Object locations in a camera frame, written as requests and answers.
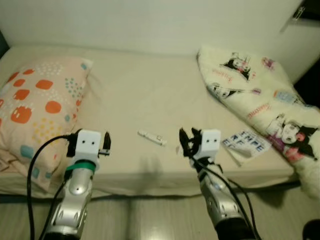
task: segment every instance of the bed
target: bed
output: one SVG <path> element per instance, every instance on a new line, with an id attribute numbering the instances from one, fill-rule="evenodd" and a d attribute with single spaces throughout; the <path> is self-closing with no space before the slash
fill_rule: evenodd
<path id="1" fill-rule="evenodd" d="M 3 84 L 19 65 L 48 55 L 80 56 L 94 62 L 74 131 L 108 131 L 111 155 L 100 158 L 93 197 L 116 195 L 192 196 L 200 194 L 197 174 L 178 149 L 179 128 L 219 129 L 222 139 L 251 129 L 206 90 L 192 56 L 163 56 L 60 46 L 14 46 L 0 59 Z M 163 136 L 166 146 L 137 134 Z M 238 166 L 221 147 L 216 161 L 227 177 L 247 188 L 297 180 L 294 169 L 273 148 Z M 32 196 L 56 192 L 68 160 L 53 173 L 48 192 L 33 185 Z M 0 172 L 0 194 L 25 195 L 26 178 Z"/>

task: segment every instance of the paper card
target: paper card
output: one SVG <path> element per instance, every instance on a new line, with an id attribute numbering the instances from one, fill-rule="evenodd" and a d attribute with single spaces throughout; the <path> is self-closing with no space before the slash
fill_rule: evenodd
<path id="1" fill-rule="evenodd" d="M 248 130 L 236 133 L 223 140 L 222 143 L 240 165 L 266 152 L 271 147 L 266 139 Z"/>

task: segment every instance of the wooden floor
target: wooden floor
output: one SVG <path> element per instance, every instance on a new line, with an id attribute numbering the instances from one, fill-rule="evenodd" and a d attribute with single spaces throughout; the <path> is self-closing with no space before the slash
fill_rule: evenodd
<path id="1" fill-rule="evenodd" d="M 320 218 L 320 203 L 300 188 L 249 194 L 264 240 L 301 240 L 304 224 Z M 245 198 L 239 195 L 246 207 Z M 36 236 L 49 203 L 36 203 Z M 29 240 L 25 203 L 0 204 L 0 239 Z M 82 240 L 217 240 L 202 196 L 113 198 L 92 201 Z"/>

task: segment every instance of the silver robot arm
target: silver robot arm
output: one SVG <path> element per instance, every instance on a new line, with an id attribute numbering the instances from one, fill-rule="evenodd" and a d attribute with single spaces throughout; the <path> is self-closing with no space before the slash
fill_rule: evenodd
<path id="1" fill-rule="evenodd" d="M 198 173 L 200 189 L 219 240 L 255 240 L 252 229 L 224 181 L 195 163 L 195 160 L 198 161 L 228 183 L 220 165 L 214 162 L 220 147 L 221 132 L 192 128 L 192 133 L 194 137 L 189 139 L 186 132 L 180 129 L 183 155 L 190 158 L 190 165 Z"/>
<path id="2" fill-rule="evenodd" d="M 52 215 L 44 240 L 81 238 L 92 195 L 92 180 L 100 166 L 98 155 L 109 155 L 111 146 L 108 133 L 102 150 L 99 150 L 100 141 L 101 134 L 89 130 L 80 130 L 70 141 L 67 156 L 73 158 L 65 172 L 64 196 Z"/>

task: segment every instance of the cartoon print blanket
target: cartoon print blanket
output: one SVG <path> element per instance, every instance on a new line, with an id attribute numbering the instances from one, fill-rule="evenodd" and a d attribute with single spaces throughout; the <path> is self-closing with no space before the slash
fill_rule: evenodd
<path id="1" fill-rule="evenodd" d="M 293 165 L 302 189 L 320 198 L 320 111 L 303 102 L 281 65 L 207 46 L 197 60 L 212 96 L 265 136 Z"/>

